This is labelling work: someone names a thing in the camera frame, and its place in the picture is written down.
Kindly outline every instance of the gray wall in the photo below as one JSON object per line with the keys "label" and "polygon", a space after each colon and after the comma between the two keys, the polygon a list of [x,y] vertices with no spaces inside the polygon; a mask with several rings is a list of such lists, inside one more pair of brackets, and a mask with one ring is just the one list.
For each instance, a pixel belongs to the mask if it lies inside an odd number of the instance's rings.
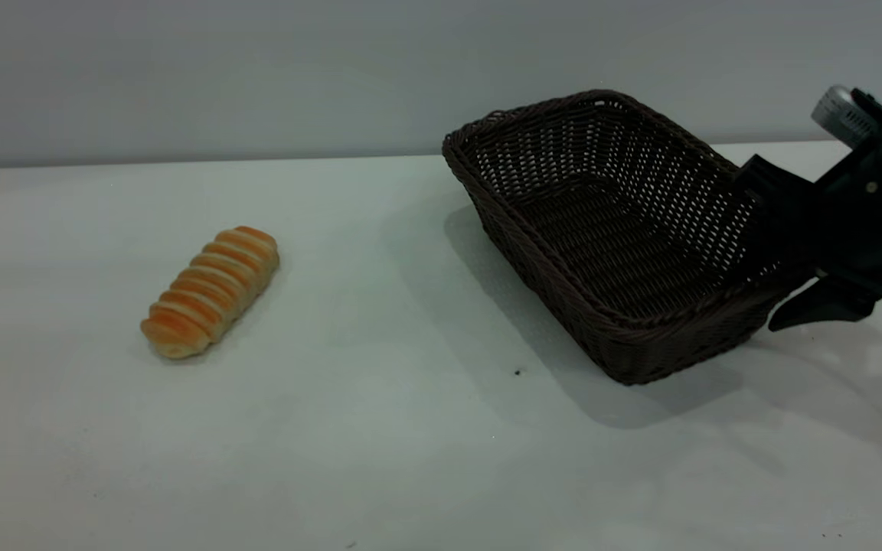
{"label": "gray wall", "polygon": [[436,152],[592,87],[714,141],[882,100],[868,0],[0,0],[0,166]]}

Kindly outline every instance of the woven basket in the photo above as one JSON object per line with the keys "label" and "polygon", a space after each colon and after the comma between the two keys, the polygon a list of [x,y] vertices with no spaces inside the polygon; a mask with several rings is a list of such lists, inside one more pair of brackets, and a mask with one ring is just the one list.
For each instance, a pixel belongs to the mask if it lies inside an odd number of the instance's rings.
{"label": "woven basket", "polygon": [[515,271],[620,383],[737,346],[809,278],[746,255],[765,236],[755,200],[731,190],[737,167],[624,94],[493,112],[444,156]]}

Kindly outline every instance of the tabletop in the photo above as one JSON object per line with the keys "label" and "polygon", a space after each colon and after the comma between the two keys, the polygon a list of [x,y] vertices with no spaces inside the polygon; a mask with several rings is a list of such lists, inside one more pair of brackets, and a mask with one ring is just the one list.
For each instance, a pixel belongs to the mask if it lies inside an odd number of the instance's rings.
{"label": "tabletop", "polygon": [[[148,305],[239,224],[272,285],[158,358]],[[0,170],[0,551],[877,548],[882,303],[625,387],[441,157]]]}

